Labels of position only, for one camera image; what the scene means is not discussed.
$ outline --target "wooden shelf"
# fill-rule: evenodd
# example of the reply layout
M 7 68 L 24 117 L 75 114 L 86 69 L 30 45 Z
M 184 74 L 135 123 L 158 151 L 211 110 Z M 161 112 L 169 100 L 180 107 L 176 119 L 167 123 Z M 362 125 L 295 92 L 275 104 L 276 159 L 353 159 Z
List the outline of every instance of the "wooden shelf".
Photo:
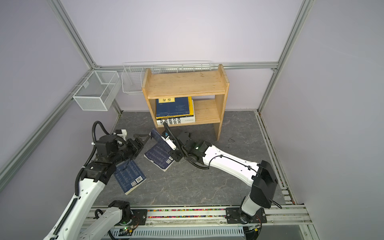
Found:
M 212 100 L 194 101 L 195 122 L 169 126 L 213 123 L 219 140 L 229 90 L 229 80 L 222 64 L 217 71 L 191 73 L 152 74 L 148 68 L 142 90 L 157 129 L 163 125 L 158 126 L 156 122 L 156 99 L 215 95 Z
M 218 71 L 154 74 L 146 91 L 149 99 L 225 94 Z

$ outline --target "yellow book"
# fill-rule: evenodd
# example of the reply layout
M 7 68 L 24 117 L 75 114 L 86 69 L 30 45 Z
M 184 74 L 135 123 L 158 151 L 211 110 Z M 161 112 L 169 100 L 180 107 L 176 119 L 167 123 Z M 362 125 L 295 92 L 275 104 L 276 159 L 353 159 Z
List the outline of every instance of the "yellow book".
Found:
M 174 116 L 166 116 L 166 117 L 157 117 L 157 120 L 165 119 L 165 118 L 179 118 L 179 117 L 189 117 L 194 115 L 194 108 L 193 108 L 193 101 L 192 97 L 188 97 L 188 107 L 189 107 L 189 114 L 184 115 L 174 115 Z

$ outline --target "white book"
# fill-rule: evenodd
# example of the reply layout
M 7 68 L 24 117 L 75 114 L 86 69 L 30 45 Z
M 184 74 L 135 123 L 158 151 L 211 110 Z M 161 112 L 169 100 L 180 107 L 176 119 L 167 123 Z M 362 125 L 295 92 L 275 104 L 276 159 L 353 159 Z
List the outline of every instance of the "white book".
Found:
M 195 105 L 192 100 L 192 106 L 193 106 L 193 112 L 195 113 Z M 178 118 L 167 118 L 167 119 L 159 119 L 157 120 L 158 125 L 163 125 L 164 122 L 166 122 L 168 125 L 177 125 L 182 123 L 189 123 L 189 122 L 195 122 L 195 115 L 188 116 L 188 117 L 178 117 Z

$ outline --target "gray marble tabletop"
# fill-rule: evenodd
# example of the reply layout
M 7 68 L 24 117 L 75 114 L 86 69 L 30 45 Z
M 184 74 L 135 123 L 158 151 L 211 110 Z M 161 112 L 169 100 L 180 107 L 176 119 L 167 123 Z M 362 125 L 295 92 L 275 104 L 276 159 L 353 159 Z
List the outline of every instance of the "gray marble tabletop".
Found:
M 128 137 L 134 133 L 150 133 L 154 127 L 149 112 L 124 112 L 116 129 L 127 129 Z M 173 127 L 178 134 L 191 132 L 191 138 L 203 139 L 219 149 L 254 162 L 271 162 L 264 139 L 253 111 L 226 111 L 220 141 L 216 141 L 212 124 Z M 108 205 L 113 200 L 124 200 L 131 206 L 151 205 L 239 205 L 250 192 L 250 187 L 240 179 L 214 167 L 200 170 L 189 162 L 174 162 L 162 171 L 144 157 L 155 140 L 149 140 L 134 160 L 147 179 L 125 195 L 114 177 L 111 177 L 94 205 Z M 273 198 L 285 204 L 281 189 L 277 187 Z

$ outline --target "metal basket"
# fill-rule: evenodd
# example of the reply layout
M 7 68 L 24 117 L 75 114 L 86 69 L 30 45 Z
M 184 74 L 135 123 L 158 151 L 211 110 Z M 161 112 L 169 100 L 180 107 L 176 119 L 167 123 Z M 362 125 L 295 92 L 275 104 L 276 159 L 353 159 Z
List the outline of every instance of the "metal basket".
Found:
M 211 71 L 210 61 L 178 62 L 134 62 L 123 63 L 121 74 L 122 91 L 129 95 L 142 94 L 145 71 L 150 68 L 152 74 Z
M 73 99 L 84 111 L 108 111 L 120 87 L 117 71 L 94 70 L 74 93 Z

